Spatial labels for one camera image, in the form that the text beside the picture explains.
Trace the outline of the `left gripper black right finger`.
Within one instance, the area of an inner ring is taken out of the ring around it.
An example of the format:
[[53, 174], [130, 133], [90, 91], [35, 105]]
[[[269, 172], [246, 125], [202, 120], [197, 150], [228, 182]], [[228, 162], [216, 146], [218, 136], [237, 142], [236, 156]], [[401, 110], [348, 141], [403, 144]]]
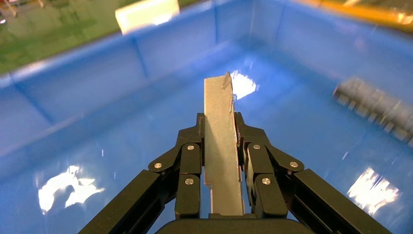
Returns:
[[264, 226], [277, 234], [388, 233], [301, 161], [274, 147], [239, 112], [235, 126], [251, 211]]

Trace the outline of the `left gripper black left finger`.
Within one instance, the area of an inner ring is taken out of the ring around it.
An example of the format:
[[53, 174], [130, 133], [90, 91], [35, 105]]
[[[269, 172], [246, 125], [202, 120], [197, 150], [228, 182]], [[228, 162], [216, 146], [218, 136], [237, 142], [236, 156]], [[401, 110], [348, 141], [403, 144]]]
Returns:
[[178, 132], [175, 146], [153, 160], [81, 231], [82, 234], [146, 234], [165, 205], [176, 200], [177, 219], [200, 217], [205, 115]]

